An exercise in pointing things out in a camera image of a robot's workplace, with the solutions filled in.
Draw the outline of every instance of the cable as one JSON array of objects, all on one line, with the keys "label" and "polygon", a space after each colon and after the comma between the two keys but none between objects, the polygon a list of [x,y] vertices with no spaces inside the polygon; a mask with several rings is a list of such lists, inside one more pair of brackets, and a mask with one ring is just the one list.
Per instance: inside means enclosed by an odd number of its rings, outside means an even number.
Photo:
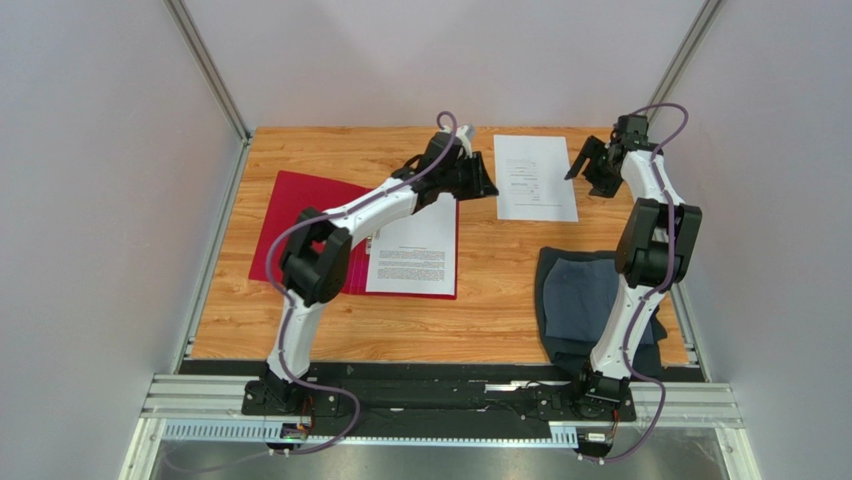
[{"label": "cable", "polygon": [[[408,178],[407,180],[403,181],[402,183],[399,183],[397,185],[394,185],[391,188],[388,188],[386,191],[376,192],[374,195],[371,195],[371,196],[365,198],[364,200],[362,200],[361,202],[357,203],[354,207],[349,209],[349,211],[348,211],[349,214],[354,213],[354,212],[364,208],[365,206],[374,202],[379,197],[384,197],[387,194],[393,193],[393,192],[395,192],[395,191],[397,191],[401,188],[404,188],[404,187],[416,182],[417,180],[420,180],[425,175],[428,175],[429,172],[434,170],[444,160],[444,157],[447,156],[447,154],[449,153],[450,149],[453,146],[453,143],[455,142],[456,129],[458,128],[458,122],[456,121],[455,115],[453,115],[451,112],[448,112],[446,110],[442,111],[441,113],[438,114],[436,121],[438,123],[439,128],[441,128],[442,130],[445,128],[444,125],[441,123],[441,119],[445,116],[449,117],[450,122],[452,124],[452,127],[450,128],[450,139],[447,142],[447,145],[441,151],[440,155],[438,155],[438,158],[436,158],[434,162],[432,162],[429,166],[427,166],[425,169],[423,169],[423,171],[421,171],[420,173]],[[349,424],[346,426],[346,428],[343,429],[342,432],[335,435],[334,437],[332,437],[327,442],[321,443],[320,445],[310,447],[310,448],[307,448],[307,449],[292,450],[292,451],[289,452],[289,455],[306,455],[306,454],[309,454],[309,453],[316,453],[316,452],[325,450],[325,449],[333,446],[334,444],[339,442],[341,439],[343,439],[352,430],[352,428],[355,426],[355,423],[358,421],[358,418],[361,416],[361,402],[358,400],[358,397],[356,397],[352,392],[349,392],[348,390],[344,390],[342,388],[329,387],[329,386],[325,386],[325,385],[317,385],[317,384],[314,384],[314,383],[306,382],[306,381],[296,377],[293,374],[293,372],[291,372],[290,369],[287,368],[287,363],[284,361],[284,334],[287,331],[287,327],[290,325],[290,319],[291,319],[292,313],[293,313],[294,299],[287,292],[287,290],[278,283],[278,281],[275,279],[275,275],[274,275],[274,272],[273,272],[273,265],[275,263],[275,251],[278,249],[278,247],[281,245],[281,243],[286,238],[288,238],[290,235],[293,234],[293,232],[295,232],[296,230],[299,230],[301,228],[305,228],[309,225],[313,225],[314,223],[323,222],[325,220],[333,220],[335,218],[340,218],[340,217],[342,217],[346,214],[347,213],[337,213],[337,214],[331,214],[331,215],[325,214],[325,215],[320,215],[319,217],[310,218],[310,219],[305,220],[303,222],[297,223],[296,225],[293,225],[292,227],[285,230],[284,233],[279,235],[278,238],[276,238],[275,241],[272,242],[272,245],[269,247],[269,250],[267,251],[267,254],[266,254],[266,278],[267,278],[267,280],[269,280],[269,283],[272,284],[272,287],[276,291],[278,291],[278,293],[280,293],[282,296],[284,296],[284,298],[287,300],[287,305],[285,305],[285,308],[287,310],[284,313],[284,322],[281,325],[281,331],[279,332],[278,340],[277,340],[278,359],[281,362],[281,367],[283,368],[284,373],[287,375],[287,377],[293,383],[295,383],[297,385],[300,385],[300,386],[305,387],[305,388],[310,388],[312,390],[318,390],[318,391],[323,391],[323,392],[330,392],[330,393],[337,393],[339,395],[344,395],[344,396],[352,399],[352,402],[355,404],[355,413],[352,415],[352,420],[349,422]],[[254,460],[254,459],[257,459],[257,458],[268,456],[270,454],[270,452],[271,452],[270,450],[265,450],[263,452],[248,455],[248,456],[245,456],[243,458],[239,458],[237,460],[234,460],[232,462],[228,462],[228,463],[225,463],[225,464],[222,464],[222,465],[216,465],[216,466],[213,466],[213,467],[206,467],[206,468],[199,468],[199,469],[187,469],[187,468],[178,467],[178,466],[174,465],[169,460],[168,454],[163,455],[162,461],[167,467],[171,468],[172,470],[174,470],[178,473],[192,475],[192,474],[203,474],[203,473],[211,473],[211,472],[216,472],[216,471],[219,471],[219,470],[224,470],[226,468],[230,468],[230,467],[233,467],[235,465],[239,465],[241,463],[248,462],[250,460]]]},{"label": "cable", "polygon": [[586,459],[586,460],[589,460],[592,463],[596,463],[596,464],[599,464],[599,465],[603,465],[605,463],[616,463],[616,462],[626,460],[631,455],[633,455],[637,450],[639,450],[639,448],[641,448],[642,445],[645,444],[645,442],[648,440],[648,437],[651,436],[651,432],[653,432],[654,428],[657,426],[657,422],[660,420],[660,416],[663,413],[663,406],[666,403],[666,386],[663,384],[663,382],[657,380],[656,378],[651,378],[651,377],[645,376],[645,375],[639,373],[638,371],[636,371],[636,369],[633,368],[633,365],[630,364],[630,357],[628,356],[628,352],[627,352],[627,346],[628,346],[627,344],[629,343],[630,334],[633,332],[633,327],[636,326],[636,322],[639,320],[639,314],[645,309],[645,304],[651,298],[652,295],[660,292],[664,288],[667,288],[671,284],[672,278],[674,278],[674,264],[675,264],[675,240],[674,240],[674,237],[675,237],[675,205],[674,205],[674,199],[672,198],[671,193],[669,193],[669,191],[666,189],[666,185],[663,182],[663,175],[660,172],[660,167],[657,165],[657,163],[654,161],[654,159],[657,157],[657,154],[660,152],[660,150],[662,150],[662,148],[666,144],[668,144],[676,136],[678,136],[678,134],[680,134],[680,132],[682,132],[683,129],[686,127],[686,123],[689,121],[689,112],[687,112],[686,109],[681,105],[678,105],[676,103],[671,103],[671,102],[664,102],[664,103],[656,103],[654,105],[648,105],[647,107],[640,108],[639,110],[632,112],[630,115],[635,115],[635,114],[640,113],[640,112],[644,112],[644,111],[647,111],[647,110],[651,110],[651,109],[654,109],[654,108],[660,108],[660,107],[676,108],[676,109],[680,110],[681,113],[683,113],[683,121],[681,121],[680,126],[674,131],[674,133],[672,133],[671,135],[666,137],[665,140],[663,140],[662,142],[660,142],[659,145],[654,147],[654,150],[651,151],[651,160],[650,160],[652,170],[654,171],[654,177],[656,177],[657,184],[659,185],[660,189],[663,191],[663,196],[666,197],[666,202],[668,203],[668,217],[669,217],[669,225],[668,225],[668,237],[669,237],[668,247],[669,247],[669,249],[668,250],[669,251],[668,251],[668,260],[667,260],[667,265],[666,265],[666,278],[663,280],[663,282],[661,284],[654,287],[651,291],[649,291],[648,293],[646,293],[645,295],[642,296],[642,300],[639,302],[639,306],[636,308],[636,311],[633,312],[633,317],[630,319],[630,323],[627,326],[627,332],[625,332],[625,334],[624,334],[624,341],[621,344],[621,347],[622,347],[621,353],[624,356],[624,365],[630,371],[630,374],[633,375],[634,377],[638,378],[639,380],[649,382],[649,383],[653,383],[653,384],[657,385],[658,387],[660,387],[660,404],[657,407],[657,412],[654,414],[654,418],[651,419],[651,423],[648,425],[648,429],[645,430],[645,433],[642,435],[642,438],[640,438],[639,441],[636,442],[635,445],[633,445],[632,447],[627,449],[627,451],[625,451],[624,453],[621,453],[619,455],[616,455],[612,458],[607,458],[607,459],[604,459],[603,457],[594,457],[594,456],[585,456],[585,457],[583,455],[578,456],[578,458],[580,460]]}]

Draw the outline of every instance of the red folder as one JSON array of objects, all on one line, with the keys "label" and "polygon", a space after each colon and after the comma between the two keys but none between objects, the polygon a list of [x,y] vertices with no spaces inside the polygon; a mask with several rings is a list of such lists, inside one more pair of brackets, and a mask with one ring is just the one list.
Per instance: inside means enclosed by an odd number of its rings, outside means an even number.
[{"label": "red folder", "polygon": [[[370,189],[352,185],[351,183],[339,182],[328,178],[304,175],[301,173],[280,171],[275,178],[275,186],[272,188],[272,197],[266,209],[266,217],[263,219],[263,227],[260,230],[260,238],[254,250],[254,258],[249,270],[249,279],[267,281],[266,278],[266,254],[275,238],[287,228],[293,226],[299,218],[299,213],[307,207],[314,207],[319,211],[339,207],[355,200],[369,192]],[[456,222],[458,222],[458,210],[456,211]],[[278,248],[274,258],[276,262],[281,257],[284,245]],[[458,225],[456,225],[456,247],[458,247]],[[349,257],[349,274],[343,285],[343,293],[352,295],[391,295],[406,297],[426,297],[455,300],[458,293],[458,284],[453,295],[423,295],[417,293],[384,293],[367,292],[367,266],[370,256],[367,255],[366,241],[361,242],[352,249]],[[281,270],[276,263],[275,273],[278,280]],[[458,271],[458,248],[456,248],[456,271]]]}]

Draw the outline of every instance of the black joint motor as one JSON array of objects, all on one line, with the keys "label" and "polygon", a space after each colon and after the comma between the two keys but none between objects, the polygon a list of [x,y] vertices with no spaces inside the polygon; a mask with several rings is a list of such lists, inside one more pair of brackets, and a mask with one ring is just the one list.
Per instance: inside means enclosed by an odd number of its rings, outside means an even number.
[{"label": "black joint motor", "polygon": [[648,142],[648,117],[622,115],[609,135],[609,144],[591,136],[574,160],[565,179],[575,178],[588,161],[583,176],[592,184],[591,195],[612,198],[618,193],[623,179],[621,164],[628,152],[651,151],[657,144]]},{"label": "black joint motor", "polygon": [[[674,273],[670,284],[661,291],[668,291],[671,284],[680,282],[686,275],[701,216],[701,209],[696,206],[675,207],[675,238],[669,239],[675,242]],[[668,205],[649,198],[639,198],[633,204],[615,252],[615,271],[624,275],[630,288],[656,287],[665,281],[669,244],[654,240],[654,231],[667,230],[668,223]]]},{"label": "black joint motor", "polygon": [[[322,215],[313,207],[299,214],[299,223]],[[309,307],[328,303],[343,289],[349,271],[352,235],[329,220],[296,230],[281,255],[284,287],[298,293]]]},{"label": "black joint motor", "polygon": [[[429,141],[426,152],[406,162],[392,177],[405,180],[425,170],[440,157],[450,138],[447,132],[436,133]],[[482,153],[473,152],[467,155],[458,137],[454,139],[441,163],[425,177],[414,182],[411,189],[417,193],[415,212],[435,203],[441,193],[450,193],[458,201],[493,197],[498,194],[497,187],[485,170]]]}]

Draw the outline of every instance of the metal floor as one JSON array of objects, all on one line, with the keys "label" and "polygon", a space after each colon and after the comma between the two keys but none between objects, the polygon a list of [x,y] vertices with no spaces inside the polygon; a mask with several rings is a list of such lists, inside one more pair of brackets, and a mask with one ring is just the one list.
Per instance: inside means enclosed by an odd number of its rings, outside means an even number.
[{"label": "metal floor", "polygon": [[[619,428],[613,454],[629,448],[640,431]],[[225,442],[168,444],[163,451],[183,468],[219,465],[264,450],[263,445]],[[152,479],[187,478],[158,458]],[[599,467],[576,460],[573,451],[537,448],[391,447],[338,445],[305,457],[270,457],[192,478],[217,480],[550,480],[728,479],[719,441],[708,428],[661,428],[629,460]]]}]

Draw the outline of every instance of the metal frame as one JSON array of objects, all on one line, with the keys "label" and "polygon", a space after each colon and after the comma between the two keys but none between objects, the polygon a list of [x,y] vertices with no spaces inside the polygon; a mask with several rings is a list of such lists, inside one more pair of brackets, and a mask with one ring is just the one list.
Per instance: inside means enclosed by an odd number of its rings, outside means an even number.
[{"label": "metal frame", "polygon": [[216,96],[216,100],[225,112],[225,116],[234,128],[234,132],[236,132],[237,136],[243,142],[247,142],[251,138],[251,131],[249,131],[246,123],[243,121],[243,117],[240,115],[234,99],[228,92],[227,87],[225,87],[225,82],[222,80],[216,64],[213,63],[210,52],[207,50],[207,46],[204,45],[201,34],[198,32],[198,27],[196,27],[195,22],[192,20],[192,15],[190,15],[189,10],[186,8],[186,4],[183,0],[163,1],[172,14],[181,34],[183,34],[183,38],[186,40],[189,49],[195,56],[201,72],[207,79],[207,83],[210,84],[210,89],[213,91],[213,95]]},{"label": "metal frame", "polygon": [[[695,16],[695,20],[686,32],[686,36],[681,42],[680,47],[678,47],[677,53],[675,53],[669,67],[666,69],[666,73],[663,74],[660,84],[657,86],[654,94],[651,95],[648,105],[663,102],[669,97],[677,81],[683,75],[683,71],[686,69],[689,60],[698,49],[698,45],[704,39],[704,34],[707,33],[707,30],[710,28],[713,20],[716,19],[716,15],[724,3],[725,0],[704,1],[701,10],[698,11],[698,15]],[[650,112],[648,118],[651,122],[657,117],[658,111],[659,109],[654,109]]]},{"label": "metal frame", "polygon": [[[245,385],[255,377],[218,375],[155,375],[142,406],[142,419],[196,419],[218,421],[257,420],[240,413]],[[483,383],[483,391],[517,388],[526,380],[511,385]],[[650,421],[660,402],[655,385],[634,382],[636,414]],[[742,417],[730,385],[726,383],[667,383],[666,408],[660,427],[743,428]],[[299,421],[297,416],[263,417],[276,422]],[[595,422],[552,422],[561,426],[589,426]]]},{"label": "metal frame", "polygon": [[118,478],[148,480],[151,477],[166,423],[167,420],[164,418],[139,419]]},{"label": "metal frame", "polygon": [[210,292],[210,284],[213,281],[213,274],[216,270],[216,260],[219,257],[219,251],[222,249],[222,242],[225,240],[225,232],[228,230],[228,222],[230,222],[231,213],[234,210],[234,202],[237,199],[237,191],[240,189],[240,181],[243,178],[249,150],[251,150],[251,140],[243,142],[240,156],[231,171],[231,180],[225,190],[225,198],[222,201],[219,221],[216,225],[216,233],[213,235],[213,240],[205,252],[201,276],[198,278],[198,283],[193,294],[195,302],[192,305],[189,315],[189,323],[184,334],[180,354],[175,356],[172,363],[172,372],[177,372],[181,362],[192,353],[195,334],[198,332],[198,326],[201,323],[201,314],[204,312],[204,304],[207,302],[207,294]]},{"label": "metal frame", "polygon": [[[128,450],[120,478],[148,478],[161,441],[222,441],[265,443],[281,423],[296,423],[296,416],[249,417],[240,413],[246,382],[254,377],[211,375],[155,375]],[[483,390],[517,388],[525,384],[483,384]],[[711,428],[717,433],[730,478],[760,478],[751,454],[742,417],[731,387],[725,383],[667,383],[667,401],[659,428]],[[653,384],[633,383],[633,399],[644,426],[656,412],[660,390]],[[550,422],[551,438],[441,439],[349,437],[342,444],[418,445],[495,448],[572,448],[577,428],[595,422]],[[318,437],[312,442],[322,442]]]},{"label": "metal frame", "polygon": [[759,480],[760,471],[745,429],[718,428],[716,436],[731,480]]}]

